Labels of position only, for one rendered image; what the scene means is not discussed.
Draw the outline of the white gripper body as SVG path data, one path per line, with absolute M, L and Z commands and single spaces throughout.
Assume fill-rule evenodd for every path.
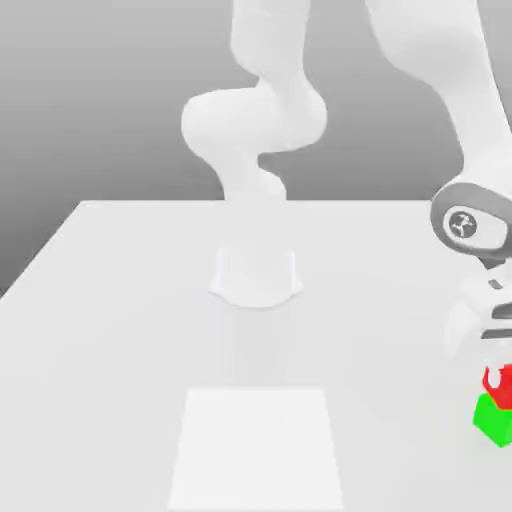
M 493 319 L 490 310 L 476 312 L 468 304 L 455 304 L 443 336 L 448 359 L 462 353 L 491 367 L 512 362 L 512 319 Z

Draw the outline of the small red cube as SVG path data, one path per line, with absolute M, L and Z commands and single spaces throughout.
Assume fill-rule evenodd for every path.
M 492 389 L 488 383 L 489 366 L 485 368 L 482 384 L 486 392 L 501 410 L 512 410 L 512 363 L 504 364 L 501 368 L 501 383 L 497 389 Z

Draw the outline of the small green cube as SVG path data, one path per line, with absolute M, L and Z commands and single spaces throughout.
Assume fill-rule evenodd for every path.
M 500 409 L 487 393 L 478 398 L 473 424 L 498 447 L 512 444 L 512 410 Z

